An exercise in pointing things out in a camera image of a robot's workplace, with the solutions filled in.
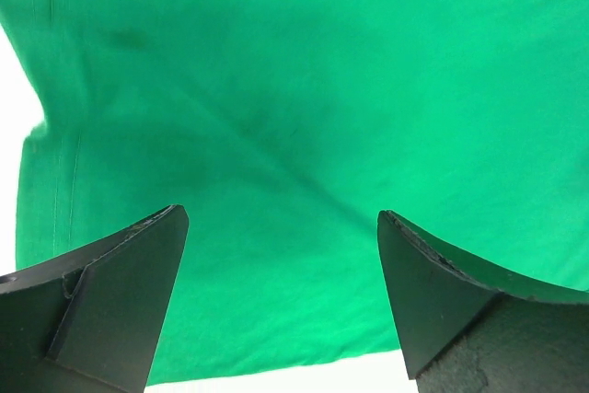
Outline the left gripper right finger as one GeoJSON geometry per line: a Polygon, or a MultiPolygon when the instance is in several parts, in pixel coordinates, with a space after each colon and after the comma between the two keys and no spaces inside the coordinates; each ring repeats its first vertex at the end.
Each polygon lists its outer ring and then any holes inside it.
{"type": "Polygon", "coordinates": [[[383,211],[377,243],[421,392],[584,392],[588,295],[510,271],[383,211]]]}

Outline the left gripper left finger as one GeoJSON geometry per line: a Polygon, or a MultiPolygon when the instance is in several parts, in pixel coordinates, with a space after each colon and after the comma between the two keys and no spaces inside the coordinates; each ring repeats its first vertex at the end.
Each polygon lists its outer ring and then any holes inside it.
{"type": "Polygon", "coordinates": [[[144,391],[188,227],[170,205],[2,276],[2,391],[144,391]]]}

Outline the green t shirt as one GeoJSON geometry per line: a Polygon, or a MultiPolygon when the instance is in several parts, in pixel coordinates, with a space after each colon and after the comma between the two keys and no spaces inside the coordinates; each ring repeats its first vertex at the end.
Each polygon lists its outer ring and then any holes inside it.
{"type": "Polygon", "coordinates": [[[588,286],[588,0],[1,0],[16,263],[190,219],[149,380],[398,347],[379,212],[588,286]]]}

